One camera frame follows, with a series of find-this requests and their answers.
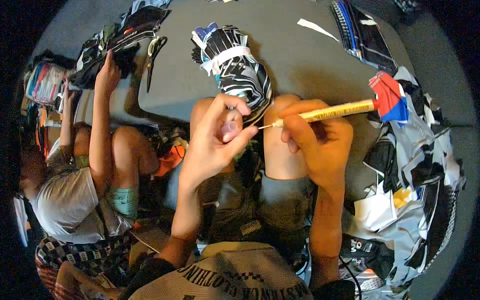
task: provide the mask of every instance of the black cable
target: black cable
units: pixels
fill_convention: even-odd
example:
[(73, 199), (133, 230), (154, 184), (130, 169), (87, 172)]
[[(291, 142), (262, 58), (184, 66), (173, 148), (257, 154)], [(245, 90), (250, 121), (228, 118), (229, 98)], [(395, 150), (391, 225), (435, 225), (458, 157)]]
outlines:
[(174, 146), (174, 147), (175, 147), (175, 150), (177, 151), (177, 154), (180, 156), (180, 158), (184, 158), (185, 155), (184, 155), (184, 156), (181, 156), (181, 155), (180, 155), (180, 152), (179, 152), (179, 150), (177, 149), (178, 146)]
[(338, 256), (339, 260), (342, 262), (343, 266), (345, 268), (347, 268), (348, 272), (350, 273), (350, 275), (352, 276), (353, 280), (355, 281), (355, 283), (357, 284), (357, 287), (359, 289), (359, 300), (361, 300), (361, 288), (360, 288), (360, 283), (358, 282), (357, 278), (353, 275), (352, 271), (350, 271), (350, 269), (347, 267), (347, 264), (343, 261), (343, 259), (340, 257), (340, 255)]

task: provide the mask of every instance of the orange fabric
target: orange fabric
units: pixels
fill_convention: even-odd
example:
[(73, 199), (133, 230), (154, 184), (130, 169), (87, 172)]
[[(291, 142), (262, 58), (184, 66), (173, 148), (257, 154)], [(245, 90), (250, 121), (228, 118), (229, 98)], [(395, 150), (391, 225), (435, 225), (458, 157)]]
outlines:
[(185, 148), (183, 148), (182, 145), (173, 146), (167, 154), (167, 157), (162, 157), (158, 159), (160, 161), (160, 168), (158, 169), (158, 172), (155, 174), (155, 176), (162, 177), (163, 175), (165, 175), (168, 171), (178, 166), (184, 156)]

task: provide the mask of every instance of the grey shorts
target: grey shorts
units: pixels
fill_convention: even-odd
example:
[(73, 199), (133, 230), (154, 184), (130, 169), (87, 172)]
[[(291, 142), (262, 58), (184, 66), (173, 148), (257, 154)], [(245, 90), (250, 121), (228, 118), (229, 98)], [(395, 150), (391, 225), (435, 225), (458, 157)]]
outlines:
[[(164, 205), (173, 209), (177, 206), (181, 166), (178, 165), (169, 174), (165, 185), (167, 189), (162, 197)], [(200, 185), (202, 203), (219, 202), (218, 207), (204, 207), (204, 224), (208, 226), (211, 243), (250, 240), (272, 244), (275, 240), (285, 239), (303, 239), (304, 242), (305, 219), (311, 215), (312, 201), (316, 195), (315, 184), (308, 177), (275, 180), (261, 173), (261, 186), (257, 189), (243, 188), (237, 172), (215, 175)], [(255, 220), (260, 222), (262, 230), (243, 236), (240, 228)]]

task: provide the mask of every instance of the rolled fabric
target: rolled fabric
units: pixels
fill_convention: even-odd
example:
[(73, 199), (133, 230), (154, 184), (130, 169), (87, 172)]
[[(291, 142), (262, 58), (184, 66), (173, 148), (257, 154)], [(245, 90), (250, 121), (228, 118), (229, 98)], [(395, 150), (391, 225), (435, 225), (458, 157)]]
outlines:
[(247, 36), (237, 27), (211, 23), (195, 28), (192, 42), (193, 61), (213, 73), (223, 93), (242, 97), (251, 108), (252, 113), (243, 117), (244, 126), (258, 122), (273, 103), (272, 87), (265, 68), (250, 53)]

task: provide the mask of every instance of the scissors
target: scissors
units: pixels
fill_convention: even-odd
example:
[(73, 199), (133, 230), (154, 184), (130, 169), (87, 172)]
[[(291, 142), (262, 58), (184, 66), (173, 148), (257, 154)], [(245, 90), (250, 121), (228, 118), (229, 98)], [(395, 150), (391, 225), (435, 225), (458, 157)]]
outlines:
[(148, 58), (147, 58), (147, 93), (150, 91), (150, 83), (152, 81), (152, 71), (153, 71), (153, 63), (155, 61), (155, 57), (163, 48), (163, 46), (167, 43), (166, 36), (156, 36), (148, 45)]

